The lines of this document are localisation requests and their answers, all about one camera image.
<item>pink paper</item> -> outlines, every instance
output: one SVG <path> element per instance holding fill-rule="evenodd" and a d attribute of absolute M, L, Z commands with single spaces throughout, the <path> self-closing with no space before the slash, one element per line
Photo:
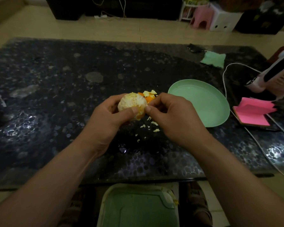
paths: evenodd
<path fill-rule="evenodd" d="M 273 106 L 271 101 L 243 97 L 234 110 L 242 123 L 269 126 L 264 115 L 276 111 Z"/>

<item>hand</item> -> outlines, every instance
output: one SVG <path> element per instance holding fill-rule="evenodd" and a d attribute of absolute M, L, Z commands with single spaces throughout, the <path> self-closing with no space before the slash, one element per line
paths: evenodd
<path fill-rule="evenodd" d="M 183 97 L 161 93 L 145 107 L 145 112 L 170 140 L 189 151 L 213 139 L 193 104 Z"/>
<path fill-rule="evenodd" d="M 96 157 L 103 155 L 119 127 L 138 113 L 137 107 L 118 112 L 118 103 L 126 94 L 111 96 L 97 106 L 83 131 L 73 141 L 80 149 L 93 151 Z"/>

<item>tile floor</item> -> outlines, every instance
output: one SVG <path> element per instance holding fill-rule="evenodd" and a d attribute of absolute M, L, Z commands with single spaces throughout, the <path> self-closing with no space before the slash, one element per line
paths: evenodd
<path fill-rule="evenodd" d="M 127 41 L 202 45 L 253 46 L 266 58 L 284 45 L 284 32 L 277 35 L 251 35 L 192 30 L 185 22 L 154 19 L 55 20 L 48 7 L 26 6 L 0 24 L 0 47 L 13 37 L 53 38 L 70 40 Z M 284 177 L 261 179 L 284 198 Z M 208 182 L 200 182 L 213 214 L 215 227 L 227 226 L 228 221 Z M 0 201 L 11 192 L 0 192 Z"/>

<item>person's left arm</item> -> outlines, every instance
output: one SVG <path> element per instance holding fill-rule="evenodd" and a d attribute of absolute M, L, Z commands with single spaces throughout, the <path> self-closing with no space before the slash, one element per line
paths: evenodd
<path fill-rule="evenodd" d="M 96 107 L 80 135 L 0 204 L 0 227 L 57 225 L 89 164 L 137 114 L 136 107 L 117 112 L 124 95 L 111 96 Z"/>

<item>person's left thumb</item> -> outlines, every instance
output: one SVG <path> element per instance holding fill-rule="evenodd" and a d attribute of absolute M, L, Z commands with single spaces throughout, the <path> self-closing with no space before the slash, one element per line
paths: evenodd
<path fill-rule="evenodd" d="M 134 118 L 138 114 L 138 111 L 139 111 L 138 107 L 126 108 L 126 109 L 114 114 L 115 118 L 116 118 L 116 122 L 118 123 L 119 126 L 121 126 L 123 123 Z"/>

